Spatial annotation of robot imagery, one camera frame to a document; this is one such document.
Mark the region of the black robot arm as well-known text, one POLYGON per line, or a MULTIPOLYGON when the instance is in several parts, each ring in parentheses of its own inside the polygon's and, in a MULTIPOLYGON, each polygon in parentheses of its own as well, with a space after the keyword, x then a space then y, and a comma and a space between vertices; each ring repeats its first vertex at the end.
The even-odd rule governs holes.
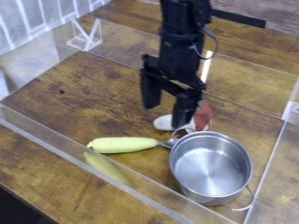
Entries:
POLYGON ((157 57, 143 56, 141 69, 142 99, 146 109, 161 104, 162 92, 177 97, 173 127, 190 122, 202 100, 206 84, 198 76, 206 24, 211 21, 210 0, 161 0, 163 22, 157 57))

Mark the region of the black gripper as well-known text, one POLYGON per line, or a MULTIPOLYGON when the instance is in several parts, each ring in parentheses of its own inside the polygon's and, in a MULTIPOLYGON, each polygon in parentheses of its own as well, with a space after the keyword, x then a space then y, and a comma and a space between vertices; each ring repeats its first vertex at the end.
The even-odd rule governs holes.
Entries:
POLYGON ((161 29, 159 56, 145 54, 141 70, 142 100, 146 109, 161 104, 162 91, 177 96, 173 109, 173 127, 187 124, 199 106, 206 84, 197 73, 201 66, 205 34, 178 34, 161 29))

